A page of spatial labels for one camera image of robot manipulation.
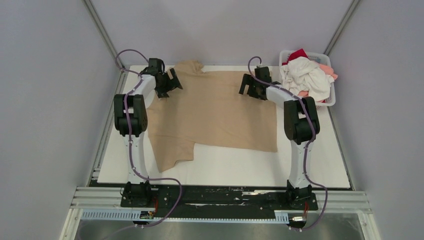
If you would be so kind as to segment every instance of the red cloth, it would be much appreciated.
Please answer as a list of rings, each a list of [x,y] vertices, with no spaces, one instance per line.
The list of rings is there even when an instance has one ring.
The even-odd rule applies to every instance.
[[[288,59],[286,62],[283,62],[281,65],[286,65],[288,62],[290,62],[291,60],[297,59],[298,57],[305,57],[308,58],[308,55],[306,55],[306,52],[304,51],[303,48],[293,52],[292,54],[290,54],[290,56],[288,56]]]

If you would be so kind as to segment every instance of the pink cloth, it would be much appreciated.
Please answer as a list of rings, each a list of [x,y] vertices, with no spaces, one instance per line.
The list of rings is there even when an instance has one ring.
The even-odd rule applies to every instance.
[[[321,63],[318,63],[318,64],[319,64],[319,68],[322,71],[324,71],[325,74],[331,75],[334,80],[336,80],[339,77],[339,75],[334,73],[334,69],[331,66],[327,66]]]
[[[309,92],[308,92],[308,91],[300,91],[300,92],[299,92],[299,94],[298,94],[298,96],[299,96],[299,97],[307,97],[307,96],[308,96],[308,94],[309,94]]]

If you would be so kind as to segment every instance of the cable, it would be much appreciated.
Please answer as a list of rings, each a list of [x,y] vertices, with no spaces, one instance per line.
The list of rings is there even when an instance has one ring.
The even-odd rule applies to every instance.
[[[123,227],[123,228],[121,228],[121,229],[118,229],[117,231],[115,231],[115,232],[113,232],[113,233],[111,233],[111,234],[109,234],[109,235],[107,235],[106,237],[104,237],[104,238],[102,238],[101,240],[105,240],[105,239],[108,239],[108,238],[110,238],[111,236],[113,236],[113,235],[115,235],[115,234],[117,234],[117,233],[119,233],[119,232],[121,232],[121,231],[124,231],[124,230],[127,230],[127,229],[131,229],[131,228],[137,228],[137,227],[141,227],[142,229],[144,229],[144,228],[150,228],[150,227],[154,227],[154,226],[156,226],[156,225],[158,225],[158,224],[160,224],[160,223],[162,223],[165,219],[167,219],[168,217],[169,217],[169,215],[174,211],[174,209],[177,207],[177,204],[180,202],[180,199],[181,199],[181,196],[182,196],[182,194],[183,194],[183,185],[181,184],[181,182],[180,181],[178,181],[178,179],[176,179],[176,178],[172,178],[172,177],[162,177],[162,178],[149,178],[149,177],[145,177],[145,176],[143,176],[143,175],[141,175],[138,171],[137,171],[137,169],[136,169],[136,167],[134,166],[134,161],[133,161],[133,140],[132,140],[132,137],[131,137],[131,134],[133,133],[133,128],[131,127],[131,119],[130,119],[130,113],[129,113],[129,111],[128,111],[128,103],[127,103],[127,99],[128,99],[128,96],[130,95],[130,94],[132,94],[132,93],[134,93],[134,90],[135,89],[137,89],[141,84],[142,84],[142,82],[143,82],[143,76],[139,73],[139,72],[136,72],[136,71],[133,71],[133,70],[130,70],[130,69],[127,69],[127,68],[125,68],[125,67],[121,67],[121,66],[119,66],[119,64],[118,64],[118,58],[119,58],[119,56],[122,54],[122,53],[125,53],[125,52],[136,52],[136,53],[138,53],[139,55],[141,55],[145,60],[146,60],[146,62],[149,62],[149,60],[141,53],[141,52],[139,52],[139,51],[137,51],[137,50],[135,50],[135,49],[125,49],[125,50],[122,50],[122,51],[120,51],[117,55],[116,55],[116,57],[115,57],[115,64],[116,64],[116,66],[121,70],[121,71],[123,71],[123,72],[128,72],[128,73],[133,73],[133,74],[137,74],[137,76],[139,76],[140,77],[140,81],[133,87],[133,89],[131,90],[131,91],[129,91],[129,92],[127,92],[126,94],[125,94],[125,96],[123,97],[123,105],[124,105],[124,108],[125,108],[125,115],[126,115],[126,121],[127,121],[127,123],[128,123],[128,156],[129,156],[129,163],[131,164],[131,168],[132,168],[132,170],[134,171],[134,173],[138,176],[138,177],[140,177],[141,179],[143,179],[143,180],[146,180],[146,181],[162,181],[162,180],[171,180],[171,181],[175,181],[176,183],[178,183],[178,186],[179,186],[179,195],[178,195],[178,198],[176,199],[176,202],[174,203],[174,205],[172,206],[172,208],[169,210],[169,212],[163,217],[163,218],[161,218],[160,220],[158,220],[158,221],[156,221],[156,222],[154,222],[154,223],[151,223],[151,224],[147,224],[147,225],[138,225],[138,224],[136,224],[136,225],[130,225],[130,226],[126,226],[126,227]]]
[[[309,211],[309,204],[307,201],[305,201],[305,209],[303,211],[303,216],[305,217],[305,219],[308,217],[308,211]]]
[[[328,191],[328,189],[324,186],[324,185],[322,185],[322,184],[319,184],[319,183],[316,183],[316,182],[314,182],[314,181],[312,181],[310,178],[309,178],[309,176],[308,176],[308,173],[307,173],[307,169],[306,169],[306,165],[307,165],[307,156],[308,156],[308,147],[309,147],[309,145],[315,140],[315,138],[317,137],[317,134],[316,134],[316,132],[315,132],[315,128],[314,128],[314,125],[312,124],[312,121],[311,121],[311,118],[309,117],[309,114],[308,114],[308,112],[307,112],[307,110],[306,110],[306,106],[305,106],[305,104],[303,103],[303,101],[302,101],[302,98],[301,97],[299,97],[299,96],[296,96],[296,95],[294,95],[293,93],[291,93],[289,90],[287,90],[287,89],[285,89],[285,88],[283,88],[283,87],[279,87],[279,86],[277,86],[277,85],[274,85],[274,84],[272,84],[272,83],[269,83],[269,82],[266,82],[266,81],[262,81],[262,80],[260,80],[260,79],[258,79],[256,76],[254,76],[253,75],[253,73],[252,73],[252,71],[251,71],[251,62],[252,62],[252,60],[253,59],[259,59],[259,63],[260,64],[262,64],[262,58],[261,57],[259,57],[259,56],[254,56],[254,57],[252,57],[250,60],[249,60],[249,62],[247,63],[247,69],[249,70],[249,73],[250,73],[250,75],[253,77],[253,79],[255,79],[257,82],[259,82],[259,83],[261,83],[261,84],[265,84],[265,85],[268,85],[268,86],[270,86],[270,87],[273,87],[273,88],[276,88],[276,89],[279,89],[279,90],[281,90],[281,91],[283,91],[283,92],[286,92],[286,93],[288,93],[288,94],[290,94],[291,96],[293,96],[293,98],[295,98],[296,100],[299,100],[299,103],[300,103],[300,106],[302,107],[302,109],[303,109],[303,112],[305,113],[305,117],[306,117],[306,120],[307,120],[307,122],[308,122],[308,124],[309,124],[309,126],[310,126],[310,129],[312,130],[312,138],[306,143],[306,145],[305,145],[305,153],[304,153],[304,156],[303,156],[303,172],[304,172],[304,174],[305,174],[305,178],[306,178],[306,180],[308,180],[308,182],[310,182],[311,184],[313,184],[313,185],[315,185],[315,186],[318,186],[318,187],[320,187],[320,188],[323,188],[324,189],[324,191],[325,191],[325,201],[324,201],[324,205],[322,206],[322,210],[321,210],[321,213],[319,214],[319,216],[318,216],[318,219],[314,222],[314,223],[312,223],[312,225],[310,225],[310,226],[308,226],[308,227],[305,227],[305,228],[295,228],[297,231],[299,231],[299,232],[301,232],[301,231],[306,231],[306,230],[310,230],[310,229],[312,229],[312,228],[314,228],[320,221],[321,221],[321,219],[323,218],[323,216],[324,216],[324,212],[325,212],[325,210],[326,210],[326,207],[327,207],[327,201],[328,201],[328,197],[329,197],[329,191]]]

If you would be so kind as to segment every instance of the metal floor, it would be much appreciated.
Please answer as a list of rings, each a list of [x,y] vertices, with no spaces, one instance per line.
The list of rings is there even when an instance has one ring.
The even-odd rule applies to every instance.
[[[310,223],[317,214],[309,214]],[[129,221],[81,221],[81,240],[101,240]],[[146,229],[127,229],[107,240],[364,240],[358,215],[326,214],[316,228],[294,232],[284,224],[163,222]]]

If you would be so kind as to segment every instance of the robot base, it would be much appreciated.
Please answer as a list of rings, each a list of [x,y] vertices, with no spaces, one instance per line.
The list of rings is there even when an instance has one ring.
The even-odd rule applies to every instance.
[[[120,206],[123,208],[147,207],[152,200],[152,187],[148,181],[140,184],[127,182],[121,195]]]
[[[312,186],[303,188],[294,188],[287,180],[287,191],[285,192],[285,206],[288,210],[318,210],[317,197],[312,192]],[[301,229],[306,225],[307,218],[305,214],[299,214],[289,220],[287,226]]]

